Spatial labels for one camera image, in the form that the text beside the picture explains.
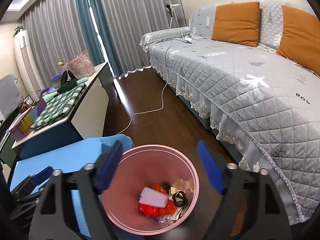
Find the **white crushed paper carton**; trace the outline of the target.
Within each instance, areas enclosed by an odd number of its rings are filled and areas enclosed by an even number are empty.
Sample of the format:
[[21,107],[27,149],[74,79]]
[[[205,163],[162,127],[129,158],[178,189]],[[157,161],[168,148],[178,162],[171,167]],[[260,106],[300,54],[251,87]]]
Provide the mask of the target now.
[[178,179],[170,187],[165,185],[164,189],[168,193],[169,200],[177,207],[172,215],[165,215],[164,220],[178,221],[191,205],[195,193],[193,184],[188,180]]

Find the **white foam net sleeve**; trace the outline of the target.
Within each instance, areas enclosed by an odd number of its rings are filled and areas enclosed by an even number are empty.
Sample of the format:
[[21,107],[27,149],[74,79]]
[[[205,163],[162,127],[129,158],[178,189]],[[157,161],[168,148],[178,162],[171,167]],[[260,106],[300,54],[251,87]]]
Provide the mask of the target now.
[[166,194],[153,190],[149,187],[144,187],[138,198],[140,204],[159,208],[164,208],[168,200],[169,197]]

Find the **large red plastic bag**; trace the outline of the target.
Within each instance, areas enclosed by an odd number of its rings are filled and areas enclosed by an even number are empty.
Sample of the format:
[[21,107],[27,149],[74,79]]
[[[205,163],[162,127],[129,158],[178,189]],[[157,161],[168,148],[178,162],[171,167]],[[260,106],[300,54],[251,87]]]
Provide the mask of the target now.
[[163,187],[154,184],[152,187],[144,187],[138,198],[139,208],[142,213],[152,218],[162,218],[173,215],[178,207]]

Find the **pink trash bin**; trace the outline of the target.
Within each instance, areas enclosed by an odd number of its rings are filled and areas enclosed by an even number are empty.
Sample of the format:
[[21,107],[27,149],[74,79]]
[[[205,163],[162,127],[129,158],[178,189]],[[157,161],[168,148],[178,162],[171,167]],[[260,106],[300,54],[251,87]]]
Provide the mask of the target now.
[[164,145],[143,145],[126,151],[102,195],[110,221],[142,236],[169,232],[193,211],[200,190],[193,163]]

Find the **blue table mat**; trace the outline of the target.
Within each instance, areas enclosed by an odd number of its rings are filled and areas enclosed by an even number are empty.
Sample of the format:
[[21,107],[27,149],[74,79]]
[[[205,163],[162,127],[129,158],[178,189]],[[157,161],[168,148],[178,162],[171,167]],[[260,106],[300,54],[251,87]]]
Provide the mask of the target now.
[[[78,171],[86,164],[95,163],[101,154],[108,153],[116,141],[122,143],[123,152],[135,146],[130,137],[120,134],[110,137],[85,139],[47,153],[18,161],[14,169],[10,189],[13,190],[24,178],[39,173],[47,166],[51,166],[53,170],[59,169],[63,173]],[[72,202],[80,231],[79,233],[86,237],[91,237],[80,204],[80,193],[76,191],[72,192]],[[114,225],[112,225],[112,230],[116,239],[141,239],[141,237],[134,237],[124,230],[116,228]]]

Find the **colourful storage box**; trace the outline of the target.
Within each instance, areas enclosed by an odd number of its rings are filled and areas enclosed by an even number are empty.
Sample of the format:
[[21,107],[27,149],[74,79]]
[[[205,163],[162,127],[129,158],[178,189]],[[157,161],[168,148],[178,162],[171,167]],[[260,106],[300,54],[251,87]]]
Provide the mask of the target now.
[[25,138],[31,133],[31,126],[46,108],[47,103],[41,99],[21,113],[8,128],[8,133],[15,141]]

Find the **green checkered cloth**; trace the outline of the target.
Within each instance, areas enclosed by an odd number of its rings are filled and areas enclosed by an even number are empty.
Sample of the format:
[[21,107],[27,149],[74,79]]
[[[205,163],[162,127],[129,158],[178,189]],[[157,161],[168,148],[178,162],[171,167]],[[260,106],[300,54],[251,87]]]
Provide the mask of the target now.
[[63,118],[72,109],[75,103],[77,103],[79,96],[82,94],[85,87],[85,83],[82,83],[72,90],[57,95],[50,100],[30,129],[36,131]]

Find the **dark cabinet with white top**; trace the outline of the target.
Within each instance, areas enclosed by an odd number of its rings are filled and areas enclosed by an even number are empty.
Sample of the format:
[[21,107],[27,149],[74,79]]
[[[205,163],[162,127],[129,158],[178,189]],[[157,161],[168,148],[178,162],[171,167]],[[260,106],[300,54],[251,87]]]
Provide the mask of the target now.
[[14,142],[12,149],[17,159],[28,159],[87,138],[103,136],[108,92],[113,86],[109,64],[95,66],[95,73],[85,84],[78,101],[63,118]]

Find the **grey covered television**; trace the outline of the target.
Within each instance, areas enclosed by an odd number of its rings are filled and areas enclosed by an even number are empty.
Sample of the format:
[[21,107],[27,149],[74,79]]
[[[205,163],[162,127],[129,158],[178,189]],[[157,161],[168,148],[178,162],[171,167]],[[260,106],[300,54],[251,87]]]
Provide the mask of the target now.
[[23,102],[14,77],[11,74],[1,79],[0,111],[1,124],[13,113]]

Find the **black bag with green band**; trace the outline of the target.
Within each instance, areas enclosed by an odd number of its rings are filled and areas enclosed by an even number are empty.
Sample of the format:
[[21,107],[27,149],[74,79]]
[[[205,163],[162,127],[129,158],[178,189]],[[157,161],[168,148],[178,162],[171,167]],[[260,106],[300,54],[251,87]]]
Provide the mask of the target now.
[[77,78],[70,70],[65,70],[61,76],[61,83],[57,93],[60,95],[74,89],[78,85],[77,81]]

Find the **stacked plastic bowls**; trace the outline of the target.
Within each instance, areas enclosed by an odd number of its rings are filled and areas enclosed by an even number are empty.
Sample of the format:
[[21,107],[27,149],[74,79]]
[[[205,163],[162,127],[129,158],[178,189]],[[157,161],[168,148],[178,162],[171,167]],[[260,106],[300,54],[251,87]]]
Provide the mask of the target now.
[[55,89],[59,89],[61,86],[61,79],[62,79],[62,74],[57,75],[53,79],[51,79],[51,85]]

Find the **grey quilted sofa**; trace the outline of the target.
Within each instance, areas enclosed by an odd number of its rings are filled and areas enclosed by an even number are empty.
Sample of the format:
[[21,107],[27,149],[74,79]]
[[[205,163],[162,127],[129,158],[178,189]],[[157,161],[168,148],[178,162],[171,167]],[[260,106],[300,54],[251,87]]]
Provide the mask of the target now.
[[233,144],[243,170],[269,170],[289,223],[309,220],[319,205],[319,75],[276,53],[284,2],[260,0],[259,43],[213,41],[215,5],[195,10],[189,25],[145,34],[150,64]]

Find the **pink lace basket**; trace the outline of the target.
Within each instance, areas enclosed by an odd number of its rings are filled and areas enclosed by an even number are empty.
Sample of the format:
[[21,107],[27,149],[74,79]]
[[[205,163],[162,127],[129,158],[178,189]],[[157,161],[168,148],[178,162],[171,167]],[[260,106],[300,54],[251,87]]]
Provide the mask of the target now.
[[77,79],[90,77],[95,73],[95,67],[89,57],[87,49],[75,58],[69,60],[64,68],[65,70],[70,70]]

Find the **white standing air conditioner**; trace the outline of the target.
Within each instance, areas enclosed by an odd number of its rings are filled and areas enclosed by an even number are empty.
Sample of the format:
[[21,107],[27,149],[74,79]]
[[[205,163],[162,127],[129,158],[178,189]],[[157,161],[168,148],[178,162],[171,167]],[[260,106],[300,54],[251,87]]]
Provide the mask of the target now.
[[20,76],[28,95],[34,100],[39,100],[39,93],[45,89],[31,48],[28,32],[21,30],[14,37],[14,53]]

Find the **teal curtain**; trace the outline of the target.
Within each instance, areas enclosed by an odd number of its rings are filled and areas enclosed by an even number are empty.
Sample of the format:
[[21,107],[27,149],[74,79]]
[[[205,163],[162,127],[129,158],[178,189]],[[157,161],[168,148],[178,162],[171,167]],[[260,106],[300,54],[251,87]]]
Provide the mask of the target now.
[[82,34],[92,62],[97,65],[107,61],[112,74],[124,74],[101,0],[76,0]]

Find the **grey curtain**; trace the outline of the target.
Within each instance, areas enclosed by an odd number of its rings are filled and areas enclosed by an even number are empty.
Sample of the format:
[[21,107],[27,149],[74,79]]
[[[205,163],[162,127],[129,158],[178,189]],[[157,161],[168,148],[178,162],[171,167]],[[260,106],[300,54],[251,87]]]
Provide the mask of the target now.
[[149,65],[143,35],[186,25],[181,0],[37,0],[23,15],[40,77],[48,84],[67,62],[87,50],[93,64],[110,63],[115,76]]

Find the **orange cushion far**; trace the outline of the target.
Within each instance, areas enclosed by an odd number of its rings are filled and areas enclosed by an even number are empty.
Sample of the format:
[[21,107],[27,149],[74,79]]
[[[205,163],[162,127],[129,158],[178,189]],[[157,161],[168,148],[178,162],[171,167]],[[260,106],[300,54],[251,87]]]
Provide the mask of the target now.
[[282,11],[283,34],[277,54],[319,74],[319,19],[285,5]]

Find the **orange cushion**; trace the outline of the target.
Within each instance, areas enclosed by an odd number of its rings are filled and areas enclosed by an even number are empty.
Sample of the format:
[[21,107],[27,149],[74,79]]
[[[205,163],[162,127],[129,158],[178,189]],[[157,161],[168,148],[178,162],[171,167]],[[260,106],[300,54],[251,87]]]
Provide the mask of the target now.
[[277,54],[319,74],[319,19],[285,5],[282,11],[283,34]]
[[259,43],[260,3],[218,5],[212,40],[256,47]]

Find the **orange cushion near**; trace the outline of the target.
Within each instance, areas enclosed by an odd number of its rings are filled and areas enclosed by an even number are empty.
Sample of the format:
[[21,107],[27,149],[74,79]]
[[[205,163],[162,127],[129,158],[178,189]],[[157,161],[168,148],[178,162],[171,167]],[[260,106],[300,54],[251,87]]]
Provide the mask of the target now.
[[218,5],[212,40],[256,47],[259,43],[260,3]]

